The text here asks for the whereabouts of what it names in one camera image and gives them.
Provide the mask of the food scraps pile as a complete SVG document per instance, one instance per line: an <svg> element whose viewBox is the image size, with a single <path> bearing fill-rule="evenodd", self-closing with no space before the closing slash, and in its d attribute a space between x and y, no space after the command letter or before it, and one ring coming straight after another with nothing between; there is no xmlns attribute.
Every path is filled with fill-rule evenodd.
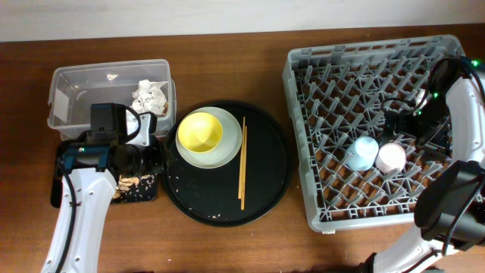
<svg viewBox="0 0 485 273"><path fill-rule="evenodd" d="M157 195L158 178L156 175L120 176L111 204L148 202L156 199Z"/></svg>

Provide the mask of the yellow bowl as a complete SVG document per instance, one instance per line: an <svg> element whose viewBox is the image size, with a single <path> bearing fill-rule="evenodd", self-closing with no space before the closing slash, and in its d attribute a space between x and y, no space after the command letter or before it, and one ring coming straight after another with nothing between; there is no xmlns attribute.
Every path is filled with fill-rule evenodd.
<svg viewBox="0 0 485 273"><path fill-rule="evenodd" d="M215 149L222 136L222 124L214 115L206 112L187 115L177 129L181 145L194 153L206 153Z"/></svg>

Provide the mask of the pink cup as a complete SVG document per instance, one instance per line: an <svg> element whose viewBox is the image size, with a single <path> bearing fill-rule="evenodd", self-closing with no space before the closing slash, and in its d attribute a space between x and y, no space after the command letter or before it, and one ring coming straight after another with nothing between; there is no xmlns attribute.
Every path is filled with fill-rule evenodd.
<svg viewBox="0 0 485 273"><path fill-rule="evenodd" d="M375 165L384 174L401 171L405 167L406 154L398 143L387 143L380 147Z"/></svg>

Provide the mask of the white napkin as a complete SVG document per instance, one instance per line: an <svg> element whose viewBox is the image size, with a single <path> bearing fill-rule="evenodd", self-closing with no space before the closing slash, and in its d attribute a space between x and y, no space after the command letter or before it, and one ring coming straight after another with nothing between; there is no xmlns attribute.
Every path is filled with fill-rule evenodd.
<svg viewBox="0 0 485 273"><path fill-rule="evenodd" d="M152 112L162 117L164 104L168 102L164 91L168 91L167 81L151 82L149 80L139 81L138 89L132 93L133 102L131 108L137 113Z"/></svg>

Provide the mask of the pale grey plate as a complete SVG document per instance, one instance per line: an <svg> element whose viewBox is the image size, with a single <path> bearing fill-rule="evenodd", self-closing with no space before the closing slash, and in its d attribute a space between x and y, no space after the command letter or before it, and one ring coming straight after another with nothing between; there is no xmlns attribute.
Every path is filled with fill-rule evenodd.
<svg viewBox="0 0 485 273"><path fill-rule="evenodd" d="M228 111L217 107L198 108L189 114L196 112L212 114L220 121L223 127L222 139L215 149L206 153L194 153L181 145L176 132L175 143L179 154L186 162L198 168L218 168L230 162L238 153L243 139L238 120Z"/></svg>

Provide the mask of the blue cup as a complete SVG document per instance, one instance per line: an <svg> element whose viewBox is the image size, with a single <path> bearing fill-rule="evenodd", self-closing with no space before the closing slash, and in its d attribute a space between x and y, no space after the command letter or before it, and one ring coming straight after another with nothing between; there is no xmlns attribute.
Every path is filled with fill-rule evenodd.
<svg viewBox="0 0 485 273"><path fill-rule="evenodd" d="M378 152L379 146L374 138L360 136L346 150L349 156L346 164L353 171L367 171L373 166Z"/></svg>

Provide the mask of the wooden chopstick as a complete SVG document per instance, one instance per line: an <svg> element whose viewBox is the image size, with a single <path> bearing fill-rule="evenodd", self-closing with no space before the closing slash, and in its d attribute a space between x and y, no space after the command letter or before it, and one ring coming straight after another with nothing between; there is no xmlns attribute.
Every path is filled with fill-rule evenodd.
<svg viewBox="0 0 485 273"><path fill-rule="evenodd" d="M245 197L246 197L246 165L247 165L247 139L248 129L244 127L244 141L243 141L243 159L242 159L242 198L241 198L241 210L245 209Z"/></svg>
<svg viewBox="0 0 485 273"><path fill-rule="evenodd" d="M243 154L244 154L244 135L246 128L246 117L242 120L242 143L240 147L240 157L239 157L239 184L238 184L238 199L242 198L242 187L243 187Z"/></svg>

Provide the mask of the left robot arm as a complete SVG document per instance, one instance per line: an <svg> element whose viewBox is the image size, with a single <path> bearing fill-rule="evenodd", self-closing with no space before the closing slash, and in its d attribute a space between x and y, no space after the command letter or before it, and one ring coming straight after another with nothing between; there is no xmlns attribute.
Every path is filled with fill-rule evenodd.
<svg viewBox="0 0 485 273"><path fill-rule="evenodd" d="M120 176L159 174L162 143L155 137L126 141L114 131L88 130L61 144L61 204L43 272L95 272L103 227Z"/></svg>

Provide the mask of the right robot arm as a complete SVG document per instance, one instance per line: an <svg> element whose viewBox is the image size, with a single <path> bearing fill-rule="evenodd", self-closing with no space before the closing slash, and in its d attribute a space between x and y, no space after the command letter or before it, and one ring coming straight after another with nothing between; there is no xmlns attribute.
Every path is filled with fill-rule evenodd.
<svg viewBox="0 0 485 273"><path fill-rule="evenodd" d="M414 224L389 249L372 253L359 272L422 272L447 255L484 245L484 64L449 56L430 70L422 99L408 111L385 111L385 136L403 133L423 149L446 126L451 165L419 195Z"/></svg>

